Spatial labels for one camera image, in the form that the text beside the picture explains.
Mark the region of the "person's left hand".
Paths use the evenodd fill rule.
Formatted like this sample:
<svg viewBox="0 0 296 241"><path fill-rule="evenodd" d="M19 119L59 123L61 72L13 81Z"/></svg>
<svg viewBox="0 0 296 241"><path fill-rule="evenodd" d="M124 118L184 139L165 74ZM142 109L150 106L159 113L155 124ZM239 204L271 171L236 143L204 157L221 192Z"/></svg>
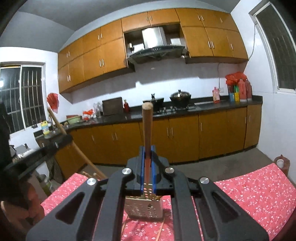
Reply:
<svg viewBox="0 0 296 241"><path fill-rule="evenodd" d="M28 208L10 203L9 201L1 201L1 210L4 212L8 222L21 233L27 233L32 226L41 221L45 212L37 195L37 192L32 184L25 184L26 197Z"/></svg>

